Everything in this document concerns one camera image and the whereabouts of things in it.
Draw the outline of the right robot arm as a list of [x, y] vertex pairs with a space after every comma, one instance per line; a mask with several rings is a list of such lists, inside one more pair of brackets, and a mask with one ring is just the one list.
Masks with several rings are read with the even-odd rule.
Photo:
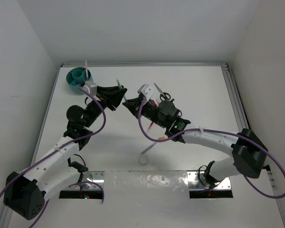
[[226, 159], [211, 161], [206, 166], [201, 177], [204, 186], [213, 187], [226, 177], [240, 174], [252, 179], [259, 178], [266, 159], [263, 152], [266, 147], [252, 130], [244, 128], [233, 134], [194, 128], [189, 120], [181, 117], [181, 111], [173, 101], [165, 100], [155, 105], [143, 95], [123, 102], [123, 106], [138, 120], [145, 117], [164, 128], [168, 140], [198, 144], [227, 154]]

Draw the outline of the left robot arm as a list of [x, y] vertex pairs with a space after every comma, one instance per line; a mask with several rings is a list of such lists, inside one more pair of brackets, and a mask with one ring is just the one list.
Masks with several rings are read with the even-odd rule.
[[115, 111], [127, 92], [124, 86], [97, 87], [92, 94], [87, 87], [80, 87], [92, 99], [82, 108], [73, 105], [68, 108], [66, 131], [43, 157], [21, 173], [12, 172], [6, 179], [3, 203], [26, 220], [32, 220], [40, 213], [45, 202], [67, 186], [80, 180], [88, 168], [71, 157], [80, 152], [95, 134], [89, 127], [102, 115], [105, 109]]

